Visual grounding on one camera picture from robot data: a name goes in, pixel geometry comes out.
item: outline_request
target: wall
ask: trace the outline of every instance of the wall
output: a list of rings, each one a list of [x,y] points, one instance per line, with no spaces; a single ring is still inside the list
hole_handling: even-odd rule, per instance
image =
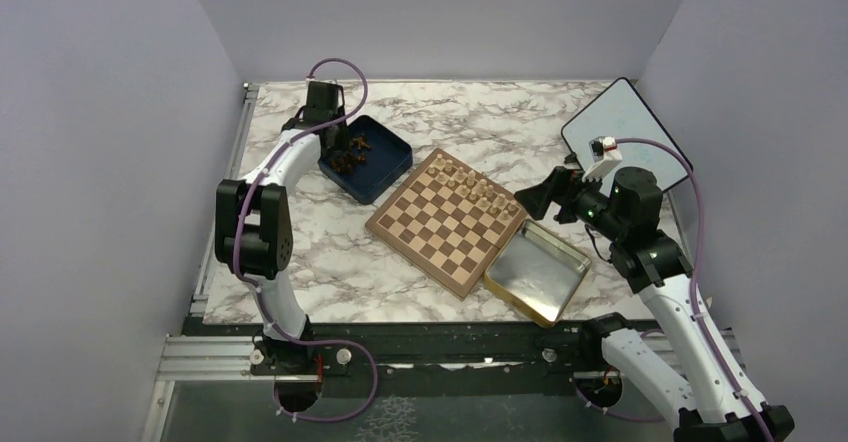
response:
[[[685,0],[639,84],[703,186],[703,290],[791,440],[844,440],[846,86],[848,0]]]
[[[200,0],[250,81],[327,56],[380,78],[638,77],[680,1]]]
[[[0,439],[137,440],[243,92],[197,0],[0,0]]]

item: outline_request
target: white board with black frame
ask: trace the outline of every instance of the white board with black frame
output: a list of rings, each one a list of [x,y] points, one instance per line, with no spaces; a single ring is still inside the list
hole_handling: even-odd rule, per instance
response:
[[[595,100],[566,122],[561,134],[584,170],[594,163],[589,143],[601,136],[654,140],[674,149],[689,162],[633,84],[623,77],[610,84]],[[657,185],[663,192],[686,178],[683,167],[669,154],[656,147],[624,144],[620,145],[619,149],[624,158],[619,169],[642,167],[650,170],[657,177]],[[613,172],[604,178],[601,193],[609,194],[614,174]]]

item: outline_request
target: marble tabletop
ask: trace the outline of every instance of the marble tabletop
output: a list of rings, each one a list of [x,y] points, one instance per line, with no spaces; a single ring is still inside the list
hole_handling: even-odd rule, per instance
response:
[[[541,182],[568,149],[560,127],[609,82],[377,81],[369,83],[362,114],[389,127],[413,148],[415,164],[435,148],[516,191]],[[362,95],[342,82],[347,105]],[[256,167],[275,145],[280,127],[303,104],[304,82],[262,86],[241,164]],[[513,321],[526,318],[494,297],[482,281],[459,300],[365,229],[365,221],[394,189],[360,205],[316,167],[289,192],[294,254],[289,273],[298,302],[313,322]],[[631,319],[653,318],[627,283],[594,253],[583,224],[558,225],[551,210],[542,224],[593,259],[591,271],[566,307],[563,319],[612,311]],[[666,203],[660,227],[679,240]],[[607,244],[600,244],[608,255]],[[209,269],[207,324],[259,323],[248,290],[217,262]]]

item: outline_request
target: chessboard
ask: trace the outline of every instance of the chessboard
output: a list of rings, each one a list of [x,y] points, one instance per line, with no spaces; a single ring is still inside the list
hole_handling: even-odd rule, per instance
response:
[[[365,227],[463,299],[526,218],[510,192],[436,149]]]

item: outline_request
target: dark blue bin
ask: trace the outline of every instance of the dark blue bin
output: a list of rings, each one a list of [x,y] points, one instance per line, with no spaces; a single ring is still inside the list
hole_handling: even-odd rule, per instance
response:
[[[367,163],[357,165],[352,174],[336,173],[325,159],[318,161],[318,166],[360,204],[370,204],[412,167],[412,147],[367,115],[354,120],[348,132],[351,137],[365,135],[371,145],[371,150],[363,152]]]

